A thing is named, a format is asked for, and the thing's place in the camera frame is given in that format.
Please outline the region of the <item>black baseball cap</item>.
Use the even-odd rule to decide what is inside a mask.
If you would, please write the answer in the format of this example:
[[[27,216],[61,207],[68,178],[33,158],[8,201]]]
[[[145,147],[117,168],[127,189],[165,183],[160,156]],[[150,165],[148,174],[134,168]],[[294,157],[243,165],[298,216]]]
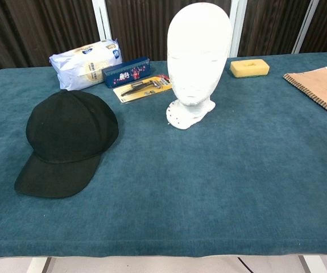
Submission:
[[[18,175],[17,193],[65,198],[82,191],[118,138],[117,118],[99,97],[60,91],[36,105],[26,124],[32,147]]]

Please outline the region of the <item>white foam mannequin head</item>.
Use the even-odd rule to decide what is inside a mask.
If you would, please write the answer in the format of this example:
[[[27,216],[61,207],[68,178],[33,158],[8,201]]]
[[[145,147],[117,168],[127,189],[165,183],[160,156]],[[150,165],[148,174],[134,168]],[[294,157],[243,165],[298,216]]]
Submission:
[[[182,8],[167,34],[167,68],[176,100],[167,121],[186,130],[200,122],[216,104],[210,99],[221,78],[232,40],[232,26],[219,6],[199,2]]]

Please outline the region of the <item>yellow razor blister pack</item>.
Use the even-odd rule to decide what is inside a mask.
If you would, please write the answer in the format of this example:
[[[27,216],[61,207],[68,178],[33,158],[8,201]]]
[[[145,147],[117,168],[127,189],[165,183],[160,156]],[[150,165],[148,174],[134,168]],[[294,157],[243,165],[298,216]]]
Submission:
[[[172,89],[168,76],[157,75],[144,78],[113,89],[122,104]]]

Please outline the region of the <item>teal table cloth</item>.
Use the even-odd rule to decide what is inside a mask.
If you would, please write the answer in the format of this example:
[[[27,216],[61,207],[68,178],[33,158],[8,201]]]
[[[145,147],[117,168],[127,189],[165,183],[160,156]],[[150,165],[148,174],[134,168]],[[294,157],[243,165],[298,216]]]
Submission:
[[[122,104],[99,84],[119,137],[89,185],[62,199],[20,195],[33,108],[59,90],[51,67],[0,70],[0,257],[327,254],[327,111],[284,74],[327,53],[265,56],[264,77],[225,68],[213,111],[168,124],[171,91]]]

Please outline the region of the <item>blue rectangular box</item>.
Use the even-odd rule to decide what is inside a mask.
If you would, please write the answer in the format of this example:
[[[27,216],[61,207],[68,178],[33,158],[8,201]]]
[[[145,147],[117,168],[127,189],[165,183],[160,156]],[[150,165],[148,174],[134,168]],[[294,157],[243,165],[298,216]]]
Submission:
[[[102,70],[102,77],[108,88],[116,88],[150,74],[150,59],[147,57],[127,61]]]

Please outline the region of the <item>yellow sponge block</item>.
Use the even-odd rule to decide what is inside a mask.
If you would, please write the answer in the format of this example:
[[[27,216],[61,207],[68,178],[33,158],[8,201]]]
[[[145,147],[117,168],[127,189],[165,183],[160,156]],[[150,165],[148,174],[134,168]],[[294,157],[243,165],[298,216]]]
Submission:
[[[263,59],[250,59],[232,61],[230,70],[236,78],[266,76],[270,66]]]

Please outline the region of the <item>white tissue pack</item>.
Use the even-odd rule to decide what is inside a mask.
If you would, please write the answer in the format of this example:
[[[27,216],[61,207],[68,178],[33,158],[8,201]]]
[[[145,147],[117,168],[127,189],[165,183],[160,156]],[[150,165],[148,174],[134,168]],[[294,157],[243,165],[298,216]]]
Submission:
[[[57,73],[60,89],[82,90],[104,82],[102,70],[122,63],[116,40],[102,40],[60,54],[49,62]]]

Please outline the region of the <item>brown spiral notebook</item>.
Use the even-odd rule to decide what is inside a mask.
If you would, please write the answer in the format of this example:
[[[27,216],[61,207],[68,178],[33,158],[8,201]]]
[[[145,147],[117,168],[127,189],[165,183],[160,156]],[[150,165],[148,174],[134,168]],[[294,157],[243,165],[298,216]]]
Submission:
[[[286,73],[283,78],[327,110],[327,67],[301,73]]]

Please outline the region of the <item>white table leg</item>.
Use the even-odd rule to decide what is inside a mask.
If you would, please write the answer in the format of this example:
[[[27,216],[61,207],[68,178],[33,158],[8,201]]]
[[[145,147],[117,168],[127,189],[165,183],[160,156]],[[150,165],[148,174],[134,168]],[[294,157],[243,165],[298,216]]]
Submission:
[[[327,269],[319,255],[299,255],[305,273],[327,273]]]

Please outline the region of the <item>white partition post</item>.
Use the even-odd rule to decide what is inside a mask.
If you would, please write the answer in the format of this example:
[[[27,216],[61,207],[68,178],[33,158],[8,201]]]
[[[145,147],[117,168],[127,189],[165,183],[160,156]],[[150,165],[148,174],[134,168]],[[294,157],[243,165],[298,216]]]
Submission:
[[[106,0],[92,0],[100,40],[112,39]]]
[[[231,0],[229,19],[233,27],[229,57],[237,57],[241,42],[247,0]]]
[[[305,37],[307,35],[309,26],[312,22],[313,16],[317,10],[317,6],[320,0],[310,0],[307,11],[305,13],[303,22],[301,24],[299,33],[297,35],[296,41],[293,45],[293,49],[291,51],[291,54],[298,54],[300,53],[300,50],[302,48],[303,42],[305,40]]]

